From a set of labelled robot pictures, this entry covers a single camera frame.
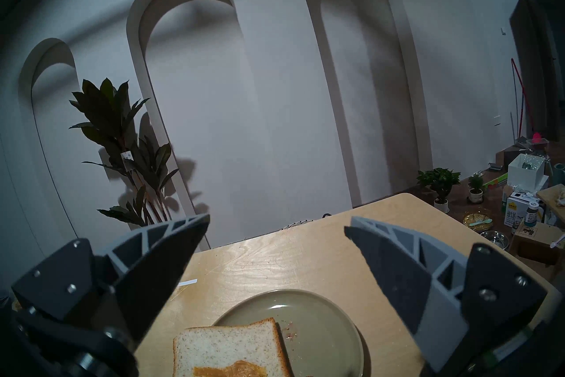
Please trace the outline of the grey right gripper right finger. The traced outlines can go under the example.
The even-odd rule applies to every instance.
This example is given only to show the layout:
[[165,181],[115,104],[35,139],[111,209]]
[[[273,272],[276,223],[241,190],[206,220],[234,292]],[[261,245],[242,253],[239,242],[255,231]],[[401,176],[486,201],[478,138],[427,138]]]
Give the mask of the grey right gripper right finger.
[[355,216],[345,236],[425,360],[422,373],[525,373],[547,291],[485,243],[464,256],[430,235]]

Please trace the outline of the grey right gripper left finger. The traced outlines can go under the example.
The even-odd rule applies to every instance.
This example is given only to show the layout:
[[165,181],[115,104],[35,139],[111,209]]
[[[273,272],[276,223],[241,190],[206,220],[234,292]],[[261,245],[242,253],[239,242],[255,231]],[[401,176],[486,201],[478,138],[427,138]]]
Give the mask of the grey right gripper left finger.
[[139,228],[97,252],[74,239],[12,285],[28,333],[103,332],[113,328],[135,346],[146,336],[210,224],[199,214]]

